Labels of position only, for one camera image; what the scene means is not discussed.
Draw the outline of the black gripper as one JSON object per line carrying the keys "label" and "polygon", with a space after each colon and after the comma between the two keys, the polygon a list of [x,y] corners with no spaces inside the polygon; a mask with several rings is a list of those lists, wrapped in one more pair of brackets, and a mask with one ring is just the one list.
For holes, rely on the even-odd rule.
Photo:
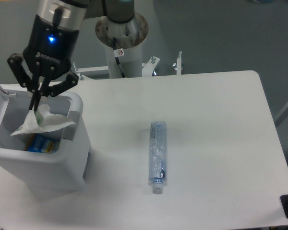
{"label": "black gripper", "polygon": [[[20,86],[32,93],[29,110],[37,111],[42,96],[56,97],[77,85],[79,77],[71,72],[70,68],[78,35],[78,30],[69,31],[59,27],[53,29],[47,21],[38,15],[35,16],[29,44],[24,49],[23,56],[14,53],[7,59]],[[23,60],[32,72],[31,78],[22,65]],[[38,88],[38,63],[40,63],[39,75],[44,77],[40,88]],[[52,78],[57,79],[66,73],[64,81],[49,85]]]}

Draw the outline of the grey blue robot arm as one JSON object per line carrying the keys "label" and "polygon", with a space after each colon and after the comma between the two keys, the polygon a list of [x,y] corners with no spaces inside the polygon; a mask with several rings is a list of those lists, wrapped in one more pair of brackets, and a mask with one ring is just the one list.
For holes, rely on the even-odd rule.
{"label": "grey blue robot arm", "polygon": [[135,18],[133,0],[41,0],[28,46],[7,62],[21,87],[32,98],[29,110],[37,111],[41,97],[55,97],[78,83],[71,56],[82,22],[104,16],[115,25]]}

